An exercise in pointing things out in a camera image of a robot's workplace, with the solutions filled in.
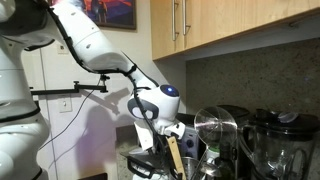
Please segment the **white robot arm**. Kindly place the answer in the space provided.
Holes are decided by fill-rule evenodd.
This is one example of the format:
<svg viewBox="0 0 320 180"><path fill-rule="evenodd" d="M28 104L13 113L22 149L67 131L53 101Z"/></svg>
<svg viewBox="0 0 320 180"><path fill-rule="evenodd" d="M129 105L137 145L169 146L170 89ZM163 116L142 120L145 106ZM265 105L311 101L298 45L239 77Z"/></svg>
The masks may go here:
<svg viewBox="0 0 320 180"><path fill-rule="evenodd" d="M181 178L173 165L167 137L181 138L185 125L175 119L179 92L158 85L76 6L46 0L0 0L0 180L48 180L37 162L50 126L34 102L21 53L60 42L84 70L101 76L121 73L133 84L130 113L145 121L153 143L145 148L160 156L161 168Z"/></svg>

